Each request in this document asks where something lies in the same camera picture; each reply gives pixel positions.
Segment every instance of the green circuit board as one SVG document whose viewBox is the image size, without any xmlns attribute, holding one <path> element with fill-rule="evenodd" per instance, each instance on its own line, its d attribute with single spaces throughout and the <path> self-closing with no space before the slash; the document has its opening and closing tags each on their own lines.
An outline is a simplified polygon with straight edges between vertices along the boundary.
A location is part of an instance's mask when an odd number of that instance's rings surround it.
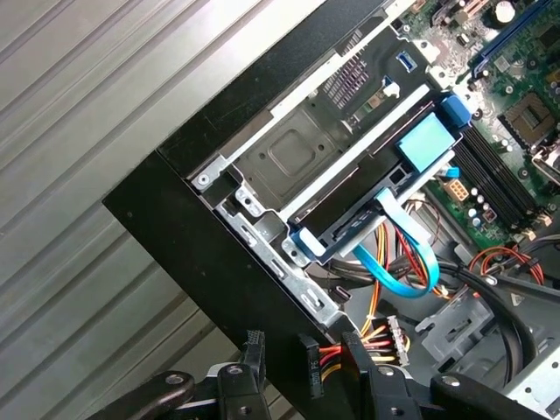
<svg viewBox="0 0 560 420">
<path fill-rule="evenodd" d="M 560 53 L 560 42 L 545 45 L 540 37 L 550 28 L 558 25 L 560 30 L 560 0 L 554 0 L 547 10 L 528 25 L 486 65 L 487 74 L 480 80 L 470 78 L 470 65 L 477 54 L 497 35 L 495 29 L 487 27 L 485 21 L 488 10 L 496 2 L 487 2 L 479 14 L 462 25 L 431 25 L 431 17 L 439 7 L 436 0 L 419 0 L 403 18 L 400 31 L 410 39 L 426 39 L 436 46 L 440 54 L 436 64 L 448 74 L 457 78 L 458 83 L 470 83 L 472 95 L 480 105 L 481 115 L 473 125 L 494 147 L 500 159 L 527 188 L 535 200 L 554 213 L 560 206 L 560 199 L 550 182 L 530 163 L 527 150 L 514 139 L 499 117 L 529 93 L 535 93 L 560 122 L 560 89 L 552 83 L 551 76 L 560 71 L 560 60 L 550 57 Z M 511 147 L 506 150 L 502 141 Z M 470 189 L 464 179 L 461 181 Z M 438 182 L 431 182 L 430 190 L 453 218 L 465 228 L 478 247 L 485 249 L 513 241 L 515 232 L 503 226 L 499 220 L 484 222 L 474 227 L 467 212 L 474 207 L 474 201 L 454 201 Z"/>
</svg>

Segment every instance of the blue usb port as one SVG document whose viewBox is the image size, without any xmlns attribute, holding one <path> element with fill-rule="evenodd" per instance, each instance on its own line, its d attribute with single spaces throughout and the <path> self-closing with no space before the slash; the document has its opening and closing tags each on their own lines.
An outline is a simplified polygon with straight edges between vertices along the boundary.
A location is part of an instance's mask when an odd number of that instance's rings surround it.
<svg viewBox="0 0 560 420">
<path fill-rule="evenodd" d="M 404 68 L 406 68 L 406 71 L 408 73 L 411 73 L 415 68 L 418 67 L 418 64 L 412 59 L 412 57 L 410 57 L 410 54 L 408 54 L 406 51 L 400 52 L 396 56 L 396 59 L 401 61 L 401 64 L 404 66 Z"/>
</svg>

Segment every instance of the motherboard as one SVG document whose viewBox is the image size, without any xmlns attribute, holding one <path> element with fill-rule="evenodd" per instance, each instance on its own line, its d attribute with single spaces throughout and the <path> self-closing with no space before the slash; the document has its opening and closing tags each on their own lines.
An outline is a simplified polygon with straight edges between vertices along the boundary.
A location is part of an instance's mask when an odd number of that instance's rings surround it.
<svg viewBox="0 0 560 420">
<path fill-rule="evenodd" d="M 430 191 L 480 249 L 532 240 L 560 205 L 560 0 L 417 0 L 394 25 L 478 105 Z"/>
</svg>

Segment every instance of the corrugated metal surface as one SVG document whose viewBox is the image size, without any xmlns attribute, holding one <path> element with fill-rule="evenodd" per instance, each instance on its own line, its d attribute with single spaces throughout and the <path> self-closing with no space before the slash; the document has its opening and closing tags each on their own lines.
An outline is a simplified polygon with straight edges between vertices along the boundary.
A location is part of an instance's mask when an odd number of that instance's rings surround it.
<svg viewBox="0 0 560 420">
<path fill-rule="evenodd" d="M 322 1 L 0 2 L 0 418 L 235 356 L 100 198 Z"/>
</svg>

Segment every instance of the ram slot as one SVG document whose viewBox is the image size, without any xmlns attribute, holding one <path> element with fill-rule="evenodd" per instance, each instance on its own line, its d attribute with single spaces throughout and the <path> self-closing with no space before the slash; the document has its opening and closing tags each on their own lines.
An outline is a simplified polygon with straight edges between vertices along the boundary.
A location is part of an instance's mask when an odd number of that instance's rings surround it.
<svg viewBox="0 0 560 420">
<path fill-rule="evenodd" d="M 534 214 L 538 204 L 523 184 L 515 177 L 503 163 L 487 140 L 475 129 L 470 128 L 464 133 L 464 142 L 493 174 L 493 178 L 503 184 L 504 194 L 520 208 L 526 215 Z"/>
<path fill-rule="evenodd" d="M 500 220 L 507 226 L 518 226 L 524 214 L 520 213 L 503 195 L 502 188 L 489 177 L 487 170 L 477 160 L 477 156 L 473 155 L 469 148 L 462 143 L 455 147 L 455 153 L 456 165 L 461 169 L 465 178 L 480 190 Z"/>
</svg>

